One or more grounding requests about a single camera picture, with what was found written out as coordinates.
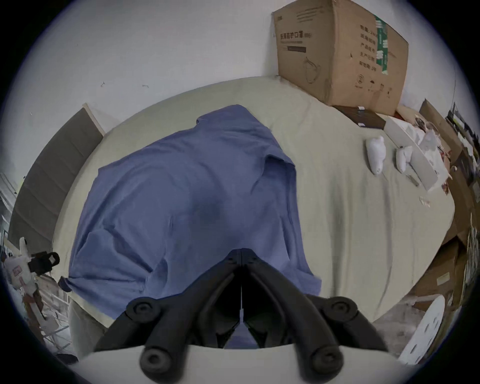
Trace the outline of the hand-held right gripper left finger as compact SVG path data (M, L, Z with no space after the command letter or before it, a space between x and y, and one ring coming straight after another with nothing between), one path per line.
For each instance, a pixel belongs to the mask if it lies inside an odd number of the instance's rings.
M243 249L203 273L182 293L133 299L94 352L143 346L146 376L181 376L190 344L223 348L241 323Z

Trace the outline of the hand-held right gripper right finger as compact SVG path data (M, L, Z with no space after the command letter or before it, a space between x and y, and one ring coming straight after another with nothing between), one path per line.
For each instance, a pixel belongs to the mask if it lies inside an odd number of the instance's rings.
M341 346L388 351L353 300L304 294L251 249L242 250L242 310L258 347L295 346L302 377L336 377Z

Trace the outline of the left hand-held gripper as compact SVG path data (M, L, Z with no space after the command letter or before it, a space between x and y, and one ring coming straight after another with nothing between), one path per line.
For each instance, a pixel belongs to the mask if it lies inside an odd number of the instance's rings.
M25 237L20 238L20 254L5 259L4 267L16 290L33 296L37 290L35 277L50 273L60 263L56 252L41 251L31 254Z

